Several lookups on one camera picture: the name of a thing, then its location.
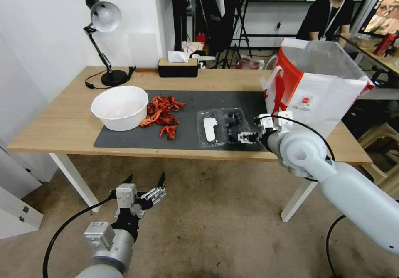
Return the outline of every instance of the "tripod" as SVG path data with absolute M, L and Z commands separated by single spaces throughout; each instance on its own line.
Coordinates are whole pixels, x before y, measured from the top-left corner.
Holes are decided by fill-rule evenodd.
M 230 49 L 232 49 L 233 53 L 237 54 L 238 59 L 241 58 L 239 49 L 240 49 L 241 40 L 243 40 L 243 37 L 244 37 L 244 40 L 246 41 L 246 45 L 248 47 L 249 56 L 252 58 L 251 48 L 249 46 L 249 40 L 248 40 L 248 36 L 246 34 L 246 30 L 245 30 L 245 26 L 244 26 L 244 20 L 245 20 L 246 9 L 248 7 L 248 2 L 249 2 L 249 0 L 235 0 L 235 10 L 237 11 L 237 13 L 234 15 L 235 20 L 234 20 L 232 35 L 230 38 L 230 43 L 226 49 L 226 53 L 222 60 L 219 61 L 221 52 L 217 53 L 216 64 L 215 64 L 214 68 L 217 68 L 223 62 L 222 68 L 225 69 L 226 65 L 227 65 L 227 67 L 230 69 L 230 66 L 227 63 L 227 57 L 229 55 Z M 238 42 L 238 46 L 237 46 L 237 43 L 236 43 L 237 39 L 234 39 L 234 32 L 236 31 L 238 20 L 241 21 L 241 29 L 240 29 L 240 37 L 238 39 L 239 42 Z

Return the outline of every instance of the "black lamp base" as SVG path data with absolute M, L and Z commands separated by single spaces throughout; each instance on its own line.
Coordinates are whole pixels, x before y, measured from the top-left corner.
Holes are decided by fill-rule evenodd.
M 104 73 L 101 77 L 101 83 L 105 86 L 115 87 L 127 82 L 128 75 L 122 70 L 113 70 L 110 74 Z

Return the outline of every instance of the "black tissue box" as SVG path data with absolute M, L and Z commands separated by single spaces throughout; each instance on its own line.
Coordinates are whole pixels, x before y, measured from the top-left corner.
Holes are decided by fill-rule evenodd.
M 197 77 L 198 59 L 189 58 L 187 63 L 169 63 L 165 58 L 158 61 L 160 77 Z

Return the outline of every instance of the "desk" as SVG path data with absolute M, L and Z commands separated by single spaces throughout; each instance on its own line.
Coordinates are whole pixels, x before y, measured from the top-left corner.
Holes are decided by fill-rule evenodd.
M 399 69 L 397 69 L 395 67 L 395 65 L 393 65 L 391 63 L 390 59 L 387 59 L 385 57 L 376 56 L 375 54 L 373 54 L 373 51 L 376 49 L 376 47 L 359 47 L 356 44 L 356 42 L 354 41 L 354 39 L 352 38 L 352 35 L 349 33 L 341 34 L 340 36 L 359 51 L 359 54 L 361 56 L 356 57 L 356 59 L 355 59 L 356 64 L 360 63 L 363 56 L 367 56 L 373 62 L 380 65 L 386 71 L 392 71 L 392 72 L 396 73 L 397 75 L 399 75 Z
M 90 106 L 103 90 L 88 89 L 84 80 L 101 70 L 103 67 L 86 67 L 8 146 L 10 151 L 49 153 L 89 206 L 98 203 L 98 200 L 67 154 L 277 161 L 271 152 L 94 147 L 103 125 L 91 114 Z M 264 75 L 269 76 L 270 71 L 265 71 Z M 200 69 L 197 78 L 160 78 L 157 72 L 150 71 L 134 73 L 126 84 L 147 90 L 262 91 L 260 76 L 261 72 L 255 70 Z M 97 82 L 93 78 L 95 84 L 99 84 L 99 77 Z M 371 163 L 366 152 L 342 123 L 331 133 L 328 142 L 337 161 L 356 165 Z M 304 180 L 283 210 L 283 221 L 292 217 L 316 184 Z
M 364 56 L 369 58 L 373 63 L 379 65 L 385 71 L 394 72 L 399 76 L 399 69 L 392 64 L 391 59 L 385 57 L 376 56 L 373 51 L 376 47 L 359 47 L 354 41 L 353 37 L 349 33 L 340 35 L 345 39 L 350 45 L 352 45 L 359 54 L 355 59 L 355 63 L 359 64 Z M 359 99 L 374 99 L 374 100 L 399 100 L 399 89 L 397 88 L 374 88 L 365 95 L 359 97 Z

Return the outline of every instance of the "white and red bag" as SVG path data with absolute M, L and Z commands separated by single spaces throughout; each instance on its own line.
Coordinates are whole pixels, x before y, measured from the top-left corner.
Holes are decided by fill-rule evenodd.
M 359 95 L 374 84 L 338 43 L 308 43 L 283 39 L 269 61 L 276 59 L 270 78 L 262 77 L 260 83 L 268 113 L 292 111 L 295 120 L 327 137 Z M 304 68 L 311 72 L 299 70 Z

